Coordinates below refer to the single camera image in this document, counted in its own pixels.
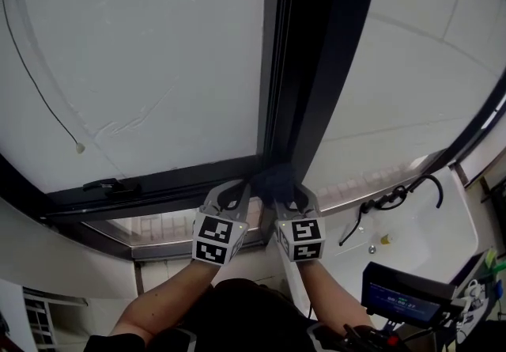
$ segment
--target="display screen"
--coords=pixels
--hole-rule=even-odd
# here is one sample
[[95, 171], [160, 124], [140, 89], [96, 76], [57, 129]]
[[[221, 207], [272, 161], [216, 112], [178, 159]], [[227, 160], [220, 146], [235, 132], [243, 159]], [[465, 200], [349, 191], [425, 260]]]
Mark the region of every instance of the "display screen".
[[390, 310], [401, 316], [420, 321], [430, 321], [436, 314], [440, 305], [431, 301], [422, 300], [412, 296], [385, 289], [382, 286], [371, 283], [369, 286], [369, 302], [371, 307]]

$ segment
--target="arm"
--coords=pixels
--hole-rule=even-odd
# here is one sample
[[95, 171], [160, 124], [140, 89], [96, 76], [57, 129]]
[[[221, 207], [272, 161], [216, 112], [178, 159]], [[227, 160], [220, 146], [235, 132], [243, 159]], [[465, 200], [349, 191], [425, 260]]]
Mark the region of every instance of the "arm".
[[147, 345], [158, 332], [179, 322], [219, 270], [219, 266], [193, 261], [173, 278], [132, 301], [111, 335], [136, 334]]
[[344, 324], [372, 327], [365, 308], [330, 276], [319, 261], [299, 262], [297, 266], [318, 320], [340, 335], [346, 333]]

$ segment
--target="black shirt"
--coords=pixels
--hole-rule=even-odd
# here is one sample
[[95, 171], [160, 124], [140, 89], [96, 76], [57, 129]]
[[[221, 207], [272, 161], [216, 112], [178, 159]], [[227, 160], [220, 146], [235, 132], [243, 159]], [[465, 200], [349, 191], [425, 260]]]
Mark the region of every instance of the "black shirt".
[[220, 282], [204, 294], [181, 323], [146, 347], [138, 335], [92, 336], [85, 352], [313, 351], [339, 335], [310, 320], [275, 290], [246, 279]]

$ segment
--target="cable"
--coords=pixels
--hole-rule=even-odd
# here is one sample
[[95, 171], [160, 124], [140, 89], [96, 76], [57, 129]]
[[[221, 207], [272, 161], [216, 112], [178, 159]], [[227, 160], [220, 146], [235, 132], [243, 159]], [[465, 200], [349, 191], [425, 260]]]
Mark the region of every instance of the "cable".
[[432, 176], [429, 174], [420, 175], [410, 186], [408, 186], [407, 191], [410, 191], [411, 193], [413, 193], [414, 190], [418, 186], [420, 186], [420, 184], [426, 179], [431, 180], [437, 186], [437, 190], [440, 193], [440, 197], [437, 200], [436, 208], [439, 209], [441, 207], [441, 204], [443, 204], [444, 192], [443, 192], [443, 187], [441, 186], [441, 182], [435, 176]]
[[357, 231], [357, 228], [358, 226], [360, 225], [361, 223], [361, 220], [362, 220], [362, 206], [364, 205], [365, 203], [362, 203], [361, 206], [359, 207], [358, 209], [358, 218], [357, 218], [357, 223], [355, 224], [355, 226], [353, 227], [353, 229], [349, 232], [349, 234], [344, 238], [344, 240], [340, 240], [339, 241], [339, 246], [342, 247], [342, 245], [348, 240], [348, 238], [350, 238], [353, 233], [355, 231]]
[[433, 331], [434, 330], [432, 328], [429, 328], [429, 329], [423, 330], [423, 331], [419, 331], [419, 332], [416, 332], [415, 334], [408, 336], [406, 339], [403, 339], [402, 341], [404, 343], [407, 343], [409, 341], [413, 341], [413, 339], [420, 338], [421, 336], [424, 336], [424, 335], [428, 335]]
[[397, 203], [396, 205], [394, 206], [390, 206], [390, 207], [378, 207], [376, 208], [377, 210], [382, 210], [382, 211], [387, 211], [387, 210], [393, 210], [393, 209], [396, 209], [397, 207], [399, 207], [401, 204], [403, 204], [404, 202], [406, 201], [406, 198], [402, 199], [399, 203]]
[[459, 332], [462, 332], [462, 333], [464, 334], [464, 339], [466, 339], [466, 338], [467, 338], [467, 334], [466, 334], [464, 331], [462, 331], [462, 330], [458, 330], [458, 331], [457, 331], [457, 334], [458, 334]]
[[9, 16], [7, 16], [6, 0], [2, 0], [2, 6], [3, 6], [3, 13], [4, 13], [5, 17], [6, 17], [6, 25], [7, 25], [7, 29], [9, 30], [10, 38], [13, 41], [14, 47], [16, 48], [17, 55], [19, 56], [19, 59], [21, 60], [21, 63], [23, 64], [23, 67], [26, 70], [26, 73], [30, 77], [30, 79], [31, 79], [33, 85], [35, 86], [35, 88], [37, 89], [37, 92], [38, 92], [40, 98], [42, 99], [42, 101], [44, 102], [44, 104], [46, 105], [47, 110], [49, 110], [49, 112], [51, 112], [51, 114], [53, 115], [53, 117], [55, 117], [55, 119], [58, 120], [58, 123], [60, 123], [60, 125], [63, 127], [63, 129], [67, 132], [67, 134], [76, 143], [76, 151], [77, 151], [77, 153], [82, 153], [85, 150], [85, 146], [83, 144], [81, 144], [80, 142], [77, 142], [76, 138], [72, 135], [72, 133], [70, 133], [70, 131], [63, 125], [62, 121], [52, 111], [52, 109], [49, 107], [49, 104], [46, 102], [46, 99], [44, 99], [43, 94], [40, 92], [39, 86], [35, 82], [35, 79], [33, 78], [32, 74], [28, 70], [28, 67], [27, 67], [27, 65], [25, 63], [25, 60], [23, 59], [23, 56], [21, 55], [19, 47], [17, 46], [16, 40], [14, 39], [13, 30], [10, 27]]

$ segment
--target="black window frame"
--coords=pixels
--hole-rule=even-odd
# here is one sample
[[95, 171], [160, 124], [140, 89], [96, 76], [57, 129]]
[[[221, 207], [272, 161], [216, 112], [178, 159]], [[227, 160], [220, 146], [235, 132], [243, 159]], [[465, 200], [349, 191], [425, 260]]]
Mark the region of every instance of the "black window frame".
[[[84, 224], [196, 208], [212, 187], [291, 162], [303, 180], [327, 128], [361, 38], [371, 0], [264, 0], [257, 155], [121, 180], [140, 192], [82, 187], [44, 194], [0, 155], [0, 197], [91, 248], [140, 260], [187, 255], [191, 241], [132, 247]], [[245, 246], [265, 244], [274, 212], [263, 208]]]

